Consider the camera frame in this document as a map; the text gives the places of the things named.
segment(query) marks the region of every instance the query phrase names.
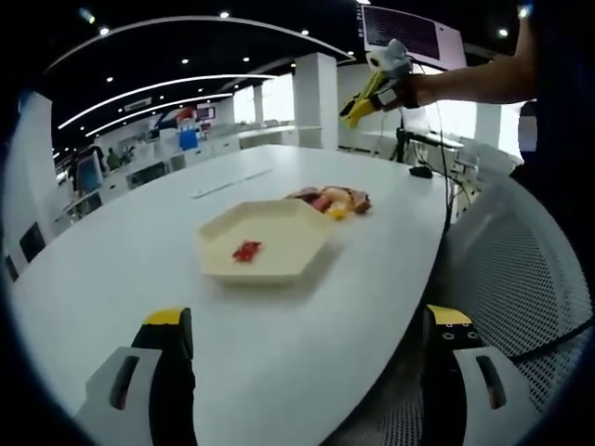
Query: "blue object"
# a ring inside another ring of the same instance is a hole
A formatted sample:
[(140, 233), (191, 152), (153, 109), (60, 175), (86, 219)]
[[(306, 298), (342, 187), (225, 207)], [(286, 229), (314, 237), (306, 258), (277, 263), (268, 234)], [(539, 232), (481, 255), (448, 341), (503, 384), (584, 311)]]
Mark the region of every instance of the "blue object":
[(95, 156), (88, 156), (78, 162), (78, 182), (83, 193), (90, 193), (101, 186), (101, 171)]
[(182, 130), (179, 132), (179, 146), (183, 151), (190, 151), (198, 147), (196, 129)]

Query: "ceiling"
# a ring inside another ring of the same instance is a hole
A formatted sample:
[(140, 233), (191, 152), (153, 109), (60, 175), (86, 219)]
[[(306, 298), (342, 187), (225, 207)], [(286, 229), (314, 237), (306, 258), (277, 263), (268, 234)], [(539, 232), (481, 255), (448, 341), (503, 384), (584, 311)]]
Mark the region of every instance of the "ceiling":
[[(226, 10), (236, 19), (256, 20), (298, 33), (307, 29), (310, 37), (344, 52), (354, 51), (357, 59), (364, 60), (356, 15), (359, 5), (355, 0), (202, 0), (191, 2), (191, 5), (171, 6), (165, 5), (166, 2), (123, 3), (86, 1), (71, 7), (52, 5), (36, 11), (43, 15), (35, 19), (37, 38), (34, 54), (38, 75), (32, 87), (53, 101), (53, 142), (57, 151), (61, 152), (57, 162), (65, 154), (62, 148), (89, 144), (92, 137), (86, 138), (85, 134), (122, 117), (118, 109), (126, 104), (147, 97), (152, 97), (154, 105), (207, 94), (230, 93), (235, 81), (194, 81), (163, 86), (115, 101), (61, 130), (57, 129), (59, 124), (78, 112), (136, 88), (185, 77), (247, 73), (268, 64), (277, 66), (265, 73), (290, 72), (293, 58), (313, 51), (332, 55), (339, 61), (349, 59), (332, 49), (287, 33), (228, 20), (187, 20), (108, 33), (45, 71), (69, 50), (98, 37), (102, 26), (115, 30), (140, 21), (166, 17), (218, 17), (221, 11)], [(459, 29), (466, 44), (505, 54), (515, 47), (518, 26), (516, 0), (371, 0), (371, 3), (414, 13)], [(81, 17), (79, 7), (86, 8), (96, 18), (93, 24)], [(498, 38), (497, 29), (501, 27), (509, 29), (508, 38)], [(248, 62), (244, 62), (246, 57), (250, 58)], [(182, 64), (183, 59), (188, 59), (188, 63)], [(485, 59), (468, 54), (469, 65), (483, 62)], [(112, 77), (113, 81), (108, 83), (108, 77)], [(259, 82), (243, 80), (241, 86)], [(85, 127), (84, 131), (80, 130), (81, 126)]]

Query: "curved ceiling light strip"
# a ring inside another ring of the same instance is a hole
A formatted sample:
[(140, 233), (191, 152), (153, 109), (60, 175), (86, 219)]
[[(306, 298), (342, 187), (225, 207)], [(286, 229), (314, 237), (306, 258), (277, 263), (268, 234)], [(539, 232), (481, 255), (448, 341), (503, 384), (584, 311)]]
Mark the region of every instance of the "curved ceiling light strip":
[[(268, 72), (270, 70), (274, 70), (275, 68), (279, 68), (282, 67), (284, 65), (289, 65), (294, 58), (283, 58), (283, 59), (278, 59), (274, 62), (271, 63), (267, 63), (266, 65), (262, 65), (258, 68), (256, 68), (255, 70), (252, 70), (251, 72), (249, 72), (248, 74), (250, 75), (262, 75), (264, 72)], [(225, 91), (225, 90), (229, 90), (230, 88), (232, 88), (236, 83), (234, 81), (228, 82), (226, 85), (224, 85), (223, 87), (221, 87), (219, 90), (216, 91), (216, 93), (220, 92), (220, 91)]]
[(326, 42), (323, 42), (322, 40), (318, 40), (318, 39), (315, 39), (315, 38), (310, 37), (308, 35), (303, 35), (302, 33), (297, 33), (295, 31), (291, 31), (291, 30), (288, 30), (286, 28), (282, 28), (280, 26), (270, 25), (269, 23), (263, 23), (261, 21), (246, 20), (246, 19), (237, 19), (235, 17), (229, 17), (227, 19), (222, 19), (219, 16), (177, 16), (177, 17), (164, 17), (164, 18), (161, 18), (161, 19), (139, 21), (138, 23), (132, 23), (131, 25), (121, 26), (120, 28), (116, 28), (116, 29), (110, 30), (110, 32), (108, 34), (106, 34), (106, 35), (95, 36), (92, 39), (89, 39), (86, 42), (83, 42), (81, 45), (74, 47), (73, 49), (71, 49), (67, 53), (63, 54), (62, 56), (60, 56), (59, 58), (57, 58), (56, 60), (54, 60), (46, 68), (46, 71), (45, 72), (48, 72), (53, 67), (55, 67), (60, 62), (62, 62), (63, 60), (67, 59), (72, 54), (76, 53), (77, 51), (80, 51), (84, 47), (89, 46), (89, 45), (91, 45), (91, 44), (93, 44), (95, 42), (98, 42), (99, 40), (109, 39), (110, 37), (112, 37), (115, 34), (122, 33), (124, 31), (128, 31), (128, 30), (134, 30), (135, 28), (141, 28), (143, 26), (151, 26), (151, 25), (156, 25), (156, 24), (159, 24), (159, 23), (169, 23), (169, 22), (175, 22), (175, 21), (223, 21), (223, 22), (226, 22), (226, 23), (238, 23), (238, 24), (242, 24), (242, 25), (257, 26), (259, 28), (266, 28), (266, 29), (269, 29), (269, 30), (272, 30), (272, 31), (276, 31), (276, 32), (279, 32), (279, 33), (285, 33), (285, 34), (288, 34), (288, 35), (292, 35), (292, 36), (297, 37), (299, 39), (308, 40), (308, 41), (310, 41), (310, 42), (312, 42), (312, 43), (314, 43), (316, 45), (324, 46), (327, 49), (330, 49), (332, 51), (335, 51), (337, 54), (340, 54), (341, 56), (344, 56), (347, 59), (353, 59), (353, 60), (355, 60), (355, 57), (350, 56), (345, 51), (343, 51), (341, 49), (338, 49), (338, 48), (336, 48), (336, 47), (334, 47), (332, 45), (329, 45)]
[(115, 121), (111, 121), (110, 123), (108, 123), (106, 125), (102, 125), (101, 127), (96, 128), (95, 130), (91, 130), (89, 133), (87, 133), (85, 135), (85, 137), (90, 137), (94, 133), (100, 132), (101, 130), (105, 130), (106, 128), (111, 127), (112, 125), (116, 125), (118, 123), (121, 123), (122, 121), (125, 121), (130, 118), (134, 118), (135, 116), (139, 116), (140, 114), (143, 114), (146, 112), (152, 112), (154, 110), (163, 109), (165, 107), (171, 107), (172, 105), (178, 105), (178, 104), (182, 104), (184, 102), (195, 102), (197, 100), (205, 100), (205, 99), (230, 98), (231, 96), (233, 96), (232, 93), (223, 93), (221, 95), (200, 96), (198, 98), (186, 98), (186, 99), (181, 99), (181, 100), (175, 100), (173, 102), (167, 102), (166, 104), (157, 105), (156, 107), (150, 107), (147, 110), (137, 111), (137, 112), (129, 114), (128, 116), (125, 116), (123, 118), (116, 119)]
[(127, 93), (123, 93), (118, 96), (114, 96), (113, 98), (109, 98), (100, 102), (99, 104), (95, 104), (93, 107), (89, 107), (86, 110), (81, 111), (80, 113), (76, 114), (72, 118), (64, 121), (62, 124), (58, 126), (58, 129), (61, 130), (66, 125), (73, 123), (78, 118), (85, 116), (87, 113), (91, 113), (92, 111), (98, 109), (99, 107), (103, 107), (104, 105), (109, 104), (110, 102), (114, 102), (115, 100), (125, 98), (127, 96), (136, 95), (142, 91), (153, 90), (154, 88), (159, 88), (160, 86), (166, 85), (173, 85), (173, 84), (181, 84), (184, 82), (192, 82), (192, 81), (208, 81), (213, 79), (274, 79), (277, 76), (269, 75), (269, 74), (213, 74), (210, 76), (195, 76), (195, 77), (185, 77), (183, 79), (175, 79), (173, 81), (161, 82), (159, 84), (144, 86), (142, 88), (137, 88), (136, 90), (128, 91)]

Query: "window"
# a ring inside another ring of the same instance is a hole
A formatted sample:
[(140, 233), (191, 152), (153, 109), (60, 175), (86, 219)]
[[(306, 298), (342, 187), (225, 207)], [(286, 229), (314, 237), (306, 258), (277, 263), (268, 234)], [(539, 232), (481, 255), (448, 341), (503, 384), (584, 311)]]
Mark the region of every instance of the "window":
[(233, 118), (236, 123), (254, 123), (257, 120), (252, 86), (243, 88), (233, 95)]
[[(438, 74), (442, 71), (428, 66), (423, 69), (419, 64), (414, 64), (414, 73)], [(477, 104), (464, 100), (439, 100), (435, 104), (424, 107), (426, 126), (429, 130), (445, 134), (475, 138), (475, 125), (477, 121)]]
[(498, 148), (518, 157), (521, 157), (521, 151), (519, 150), (519, 115), (523, 105), (524, 102), (503, 105), (500, 112)]
[(294, 77), (292, 74), (279, 76), (262, 84), (262, 118), (264, 121), (293, 121)]

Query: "white pillar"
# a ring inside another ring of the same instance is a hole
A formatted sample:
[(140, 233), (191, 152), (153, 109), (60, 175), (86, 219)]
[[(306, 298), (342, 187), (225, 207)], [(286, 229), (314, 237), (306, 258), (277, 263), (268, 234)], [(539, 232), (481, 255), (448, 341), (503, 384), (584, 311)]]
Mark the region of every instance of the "white pillar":
[(294, 102), (298, 127), (320, 126), (326, 151), (338, 148), (337, 61), (315, 53), (296, 59)]
[(235, 109), (233, 98), (223, 99), (215, 104), (215, 121), (213, 125), (228, 125), (235, 123)]
[(58, 181), (52, 153), (52, 103), (38, 93), (22, 101), (6, 164), (3, 213), (7, 253), (19, 273), (27, 261), (20, 238), (37, 223), (46, 244), (54, 238)]
[(262, 109), (262, 85), (254, 87), (254, 109), (256, 112), (257, 123), (264, 121), (264, 112)]
[(475, 140), (498, 148), (502, 107), (494, 104), (477, 104)]

